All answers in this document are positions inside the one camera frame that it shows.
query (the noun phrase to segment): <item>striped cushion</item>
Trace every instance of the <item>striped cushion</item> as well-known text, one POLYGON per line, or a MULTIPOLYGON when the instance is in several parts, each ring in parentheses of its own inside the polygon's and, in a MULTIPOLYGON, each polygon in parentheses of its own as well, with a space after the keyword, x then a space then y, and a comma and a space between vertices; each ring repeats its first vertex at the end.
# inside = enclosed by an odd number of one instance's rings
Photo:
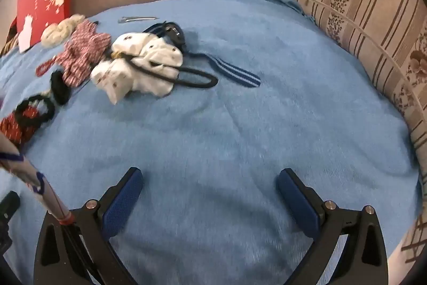
POLYGON ((316 24, 359 58, 408 124, 421 167, 424 212, 398 250, 412 264, 427 243, 427 8, 423 0, 298 0, 316 24))

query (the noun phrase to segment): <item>black hair tie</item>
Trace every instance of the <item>black hair tie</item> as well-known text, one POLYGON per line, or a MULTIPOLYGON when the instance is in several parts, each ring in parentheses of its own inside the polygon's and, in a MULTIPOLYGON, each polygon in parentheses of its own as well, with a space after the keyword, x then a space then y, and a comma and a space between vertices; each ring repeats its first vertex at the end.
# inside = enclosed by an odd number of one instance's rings
POLYGON ((198 83, 198 82, 191 82, 191 81, 187 81, 187 80, 168 78, 167 76, 157 74, 155 72, 152 72, 151 70, 145 69, 145 68, 140 67, 140 66, 136 65, 135 63, 133 63, 132 59, 135 57, 138 57, 138 56, 133 56, 131 54, 125 54, 123 52, 120 54, 120 56, 122 58, 124 58, 126 60, 127 64, 129 64, 132 68, 134 68, 134 69, 136 69, 136 70, 138 70, 144 74, 154 76, 155 78, 159 78, 161 80, 165 80, 165 81, 171 82, 173 84, 187 86, 187 87, 194 87, 194 88, 211 88, 211 87, 214 87, 218 83, 218 78, 216 76, 209 74, 209 73, 206 73, 202 70, 198 70, 198 69, 194 69, 194 68, 188 68, 188 67, 169 66, 167 64, 163 64, 163 66, 165 66, 165 67, 175 68, 176 70, 178 70, 180 72, 191 73, 195 76, 202 76, 204 78, 209 79, 209 81, 204 82, 204 83, 198 83))
POLYGON ((24 99, 16 107, 14 114, 19 127, 40 127, 42 123, 48 122, 53 118, 53 115, 55 114, 55 106, 48 97, 37 94, 35 96, 29 97, 28 99, 24 99), (40 114, 40 116, 31 119, 27 116, 24 116, 23 112, 27 109, 28 105, 34 101, 43 101, 48 110, 46 113, 40 114))
POLYGON ((71 88, 62 80, 62 72, 57 70, 50 76, 50 89, 55 101, 64 106, 71 96, 71 88))

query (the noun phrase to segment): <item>cream scrunchie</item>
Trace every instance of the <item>cream scrunchie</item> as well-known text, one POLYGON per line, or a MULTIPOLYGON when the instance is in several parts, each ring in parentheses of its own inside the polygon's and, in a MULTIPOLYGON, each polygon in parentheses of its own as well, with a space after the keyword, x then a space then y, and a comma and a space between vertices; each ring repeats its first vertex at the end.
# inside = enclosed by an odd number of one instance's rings
POLYGON ((75 14, 70 18, 47 26, 41 35, 41 44, 45 47, 53 47, 60 44, 65 38, 74 32, 77 25, 85 19, 84 15, 75 14))

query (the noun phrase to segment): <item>black elastic band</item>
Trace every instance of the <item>black elastic band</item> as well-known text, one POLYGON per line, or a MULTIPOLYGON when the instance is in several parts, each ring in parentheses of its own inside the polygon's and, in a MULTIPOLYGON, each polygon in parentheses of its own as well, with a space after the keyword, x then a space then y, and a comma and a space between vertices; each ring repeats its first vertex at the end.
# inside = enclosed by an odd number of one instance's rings
POLYGON ((55 114, 55 106, 52 103, 52 101, 44 96, 44 95, 35 95, 32 97, 29 97, 28 99, 24 99, 17 107, 14 112, 16 122, 18 123, 19 127, 25 128, 25 127, 40 127, 42 123, 48 122, 53 118, 53 115, 55 114), (34 101, 43 101, 44 104, 46 104, 46 107, 48 108, 46 113, 40 114, 40 116, 37 116, 35 118, 27 117, 23 113, 27 109, 28 105, 34 101))
POLYGON ((165 80, 165 81, 171 82, 173 84, 187 86, 187 87, 194 87, 194 88, 211 88, 211 87, 214 87, 218 83, 218 78, 216 76, 209 74, 209 73, 206 73, 202 70, 198 70, 198 69, 194 69, 194 68, 188 68, 188 67, 168 66, 166 64, 163 64, 163 66, 165 66, 165 67, 174 68, 180 72, 191 73, 191 74, 194 74, 195 76, 202 76, 204 78, 209 79, 210 80, 209 82, 197 83, 197 82, 191 82, 191 81, 187 81, 187 80, 168 78, 167 76, 157 74, 155 72, 152 72, 151 70, 145 69, 145 68, 138 66, 135 63, 133 63, 132 59, 136 58, 138 56, 133 56, 131 54, 125 54, 122 52, 121 57, 124 58, 125 61, 127 62, 127 64, 129 64, 132 68, 134 68, 134 69, 136 69, 136 70, 138 70, 144 74, 154 76, 155 78, 159 78, 161 80, 165 80))

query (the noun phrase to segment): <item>metal bolt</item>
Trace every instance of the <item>metal bolt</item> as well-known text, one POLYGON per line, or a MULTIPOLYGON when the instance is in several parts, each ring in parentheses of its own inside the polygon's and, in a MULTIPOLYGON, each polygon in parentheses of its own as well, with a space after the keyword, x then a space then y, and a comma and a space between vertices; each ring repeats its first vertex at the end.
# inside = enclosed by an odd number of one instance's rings
POLYGON ((365 210, 368 214, 374 214, 375 213, 375 209, 373 207, 371 207, 370 205, 367 205, 365 207, 365 210))
POLYGON ((325 207, 328 208, 329 210, 334 210, 337 207, 337 205, 335 204, 334 201, 326 201, 325 207))
POLYGON ((86 202, 86 208, 88 209, 93 209, 98 205, 98 201, 97 200, 90 200, 86 202))

